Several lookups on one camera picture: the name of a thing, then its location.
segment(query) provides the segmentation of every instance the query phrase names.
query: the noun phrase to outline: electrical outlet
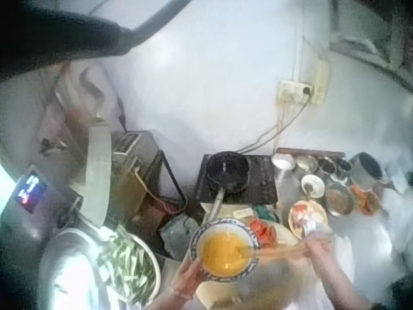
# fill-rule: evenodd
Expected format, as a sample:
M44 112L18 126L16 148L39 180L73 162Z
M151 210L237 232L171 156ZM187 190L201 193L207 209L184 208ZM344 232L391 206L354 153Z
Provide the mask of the electrical outlet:
M307 100L306 94L303 93L305 87L310 89L310 92L313 91L313 86L310 84L297 83L293 81L286 81L282 79L278 83L277 90L277 104L281 105L283 103L292 103L292 104L304 104Z
M314 92L311 97L313 105L322 105L324 103L329 77L330 64L324 60L317 59L313 78Z

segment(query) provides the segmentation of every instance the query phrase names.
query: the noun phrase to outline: wall socket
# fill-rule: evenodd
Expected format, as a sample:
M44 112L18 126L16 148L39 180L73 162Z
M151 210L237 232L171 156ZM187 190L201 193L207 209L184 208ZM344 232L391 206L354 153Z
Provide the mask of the wall socket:
M303 105L308 96L303 93L305 87L308 87L312 93L313 86L310 84L297 83L282 79L278 83L277 104L282 105L283 103L291 103Z

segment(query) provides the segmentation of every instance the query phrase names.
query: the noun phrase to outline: blue rimmed bowl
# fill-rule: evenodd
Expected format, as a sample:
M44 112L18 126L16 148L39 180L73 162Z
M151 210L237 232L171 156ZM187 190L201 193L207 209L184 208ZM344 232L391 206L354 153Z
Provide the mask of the blue rimmed bowl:
M243 222L235 218L217 218L216 220L212 220L206 223L205 225L201 226L192 236L190 242L191 259L196 260L198 256L201 256L204 242L207 239L209 239L212 235L221 232L236 234L244 241L244 243L247 246L259 249L259 242L257 236ZM254 270L257 264L258 259L252 258L245 264L245 268L241 272L235 274L234 276L228 277L216 276L212 274L210 271L206 270L205 268L204 271L206 273L206 277L211 281L235 282L241 278L248 276Z

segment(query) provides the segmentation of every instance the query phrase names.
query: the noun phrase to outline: black frying pan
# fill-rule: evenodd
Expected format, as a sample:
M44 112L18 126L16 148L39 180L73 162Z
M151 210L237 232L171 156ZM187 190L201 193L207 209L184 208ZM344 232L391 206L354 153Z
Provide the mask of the black frying pan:
M214 206L208 217L210 221L219 214L226 193L234 194L246 189L250 167L247 159L235 152L220 152L212 155L206 165L209 186L217 191Z

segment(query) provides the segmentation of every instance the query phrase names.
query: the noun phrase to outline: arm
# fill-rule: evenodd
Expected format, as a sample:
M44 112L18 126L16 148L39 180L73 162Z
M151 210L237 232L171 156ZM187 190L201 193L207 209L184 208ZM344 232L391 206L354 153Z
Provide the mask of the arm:
M176 271L172 285L152 302L147 310L179 310L191 300L196 289L203 281L202 261L198 258L191 263L185 256L183 263Z
M371 304L354 286L332 257L331 245L321 245L314 235L305 239L315 272L336 309L368 310Z

